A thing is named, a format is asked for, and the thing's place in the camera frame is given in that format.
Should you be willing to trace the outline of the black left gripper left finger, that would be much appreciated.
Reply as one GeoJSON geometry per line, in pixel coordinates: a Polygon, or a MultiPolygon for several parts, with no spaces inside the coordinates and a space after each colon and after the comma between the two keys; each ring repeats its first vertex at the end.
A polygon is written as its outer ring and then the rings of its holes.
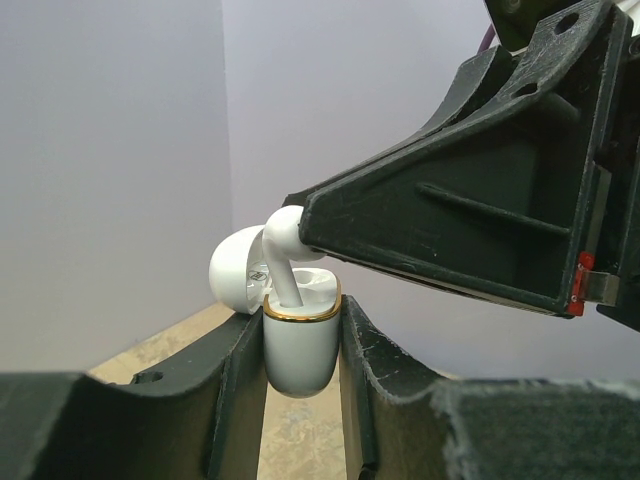
{"type": "Polygon", "coordinates": [[[235,314],[126,385],[1,377],[5,479],[253,479],[266,400],[260,314],[235,314]]]}

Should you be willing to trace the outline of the white wireless earbud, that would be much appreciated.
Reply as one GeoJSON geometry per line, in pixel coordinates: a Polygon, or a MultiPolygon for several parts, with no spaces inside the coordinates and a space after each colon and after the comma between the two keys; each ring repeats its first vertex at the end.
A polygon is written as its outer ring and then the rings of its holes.
{"type": "Polygon", "coordinates": [[[275,211],[262,233],[262,252],[272,278],[273,287],[285,308],[303,306],[303,300],[291,267],[291,261],[313,262],[324,257],[302,243],[299,225],[304,208],[288,205],[275,211]]]}

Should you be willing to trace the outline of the white earbud charging case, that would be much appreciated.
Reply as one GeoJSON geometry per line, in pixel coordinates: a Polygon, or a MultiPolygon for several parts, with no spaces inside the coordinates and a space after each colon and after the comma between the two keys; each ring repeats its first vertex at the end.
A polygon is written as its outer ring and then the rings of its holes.
{"type": "Polygon", "coordinates": [[[235,312],[262,316],[269,383],[292,398],[311,397],[329,383],[336,365],[341,285],[329,270],[292,270],[303,305],[280,304],[262,254],[261,225],[224,239],[209,265],[212,292],[235,312]]]}

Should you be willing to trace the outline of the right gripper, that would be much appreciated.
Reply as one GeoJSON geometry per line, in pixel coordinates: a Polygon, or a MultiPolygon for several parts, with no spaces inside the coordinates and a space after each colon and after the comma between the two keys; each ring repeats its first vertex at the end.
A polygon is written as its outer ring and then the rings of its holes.
{"type": "Polygon", "coordinates": [[[639,37],[629,11],[611,1],[580,1],[590,25],[573,71],[586,98],[578,148],[580,193],[569,310],[639,327],[639,37]]]}

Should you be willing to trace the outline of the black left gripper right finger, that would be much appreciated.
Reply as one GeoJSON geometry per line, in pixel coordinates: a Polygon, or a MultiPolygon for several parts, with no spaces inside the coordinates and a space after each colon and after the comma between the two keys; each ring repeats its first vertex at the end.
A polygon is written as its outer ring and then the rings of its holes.
{"type": "Polygon", "coordinates": [[[451,380],[340,316],[341,412],[351,479],[635,479],[639,385],[451,380]]]}

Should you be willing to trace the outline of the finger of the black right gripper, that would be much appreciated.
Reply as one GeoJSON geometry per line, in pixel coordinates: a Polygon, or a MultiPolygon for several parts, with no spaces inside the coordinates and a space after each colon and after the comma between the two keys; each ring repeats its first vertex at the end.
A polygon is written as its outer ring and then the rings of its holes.
{"type": "Polygon", "coordinates": [[[304,205],[430,142],[444,138],[460,144],[484,127],[524,116],[549,99],[586,49],[602,38],[613,10],[610,1],[489,1],[486,7],[499,45],[458,68],[444,100],[423,127],[371,159],[288,195],[285,204],[304,205]]]}
{"type": "Polygon", "coordinates": [[[310,195],[300,236],[339,259],[564,317],[594,166],[569,139],[428,143],[310,195]]]}

